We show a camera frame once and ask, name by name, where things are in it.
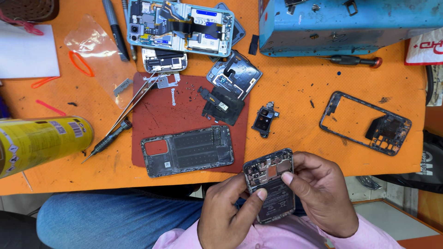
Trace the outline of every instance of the blue jeans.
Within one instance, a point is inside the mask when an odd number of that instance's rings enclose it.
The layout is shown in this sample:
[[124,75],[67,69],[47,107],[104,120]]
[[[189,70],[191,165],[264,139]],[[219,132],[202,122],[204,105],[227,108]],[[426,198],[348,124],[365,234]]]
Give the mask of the blue jeans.
[[[202,205],[132,188],[55,194],[39,211],[37,234],[54,249],[152,248],[163,233],[196,222]],[[306,215],[298,198],[296,207]]]

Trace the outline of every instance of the hand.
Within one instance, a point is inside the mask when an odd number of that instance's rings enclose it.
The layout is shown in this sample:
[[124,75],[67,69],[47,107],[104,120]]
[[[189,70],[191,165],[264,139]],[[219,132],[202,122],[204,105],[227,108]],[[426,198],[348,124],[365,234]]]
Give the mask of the hand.
[[246,190],[244,173],[211,186],[198,222],[198,240],[203,249],[236,248],[246,238],[268,192],[261,188],[247,198],[240,210],[234,206]]
[[358,218],[340,167],[307,152],[294,153],[293,161],[295,174],[285,172],[282,179],[300,198],[310,220],[332,236],[354,235]]

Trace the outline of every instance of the pen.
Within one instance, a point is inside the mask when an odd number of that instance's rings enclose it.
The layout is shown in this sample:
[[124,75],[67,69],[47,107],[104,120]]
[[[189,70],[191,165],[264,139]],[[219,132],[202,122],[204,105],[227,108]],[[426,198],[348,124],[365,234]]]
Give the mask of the pen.
[[[128,21],[128,2],[126,0],[121,0],[121,4],[123,5],[123,13],[124,13],[124,21]],[[136,46],[130,45],[131,55],[134,61],[137,61],[137,50]]]
[[123,36],[121,35],[120,27],[118,26],[117,17],[115,16],[114,8],[110,0],[102,0],[106,15],[108,16],[109,24],[111,25],[112,35],[114,36],[117,45],[118,54],[123,62],[129,61],[128,51],[124,44]]

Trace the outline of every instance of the person's thumb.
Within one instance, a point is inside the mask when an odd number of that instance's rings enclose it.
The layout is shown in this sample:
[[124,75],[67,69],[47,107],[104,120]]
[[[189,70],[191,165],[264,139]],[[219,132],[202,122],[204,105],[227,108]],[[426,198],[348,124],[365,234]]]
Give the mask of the person's thumb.
[[257,189],[251,196],[249,196],[249,198],[235,215],[235,220],[233,220],[233,222],[235,223],[234,226],[239,229],[244,229],[246,232],[248,232],[249,227],[252,225],[252,223],[254,223],[254,220],[260,212],[263,201],[266,199],[267,195],[268,191],[266,191],[266,189],[264,188],[260,188]]
[[300,200],[306,202],[308,205],[315,201],[318,191],[307,181],[291,172],[283,173],[281,178],[283,182],[294,191],[295,195],[297,195]]

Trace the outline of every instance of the yellow spray can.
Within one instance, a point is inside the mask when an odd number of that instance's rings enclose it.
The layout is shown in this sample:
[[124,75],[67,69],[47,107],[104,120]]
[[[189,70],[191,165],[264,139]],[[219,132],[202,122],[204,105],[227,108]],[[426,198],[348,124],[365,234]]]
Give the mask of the yellow spray can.
[[0,121],[0,178],[85,150],[93,138],[77,116]]

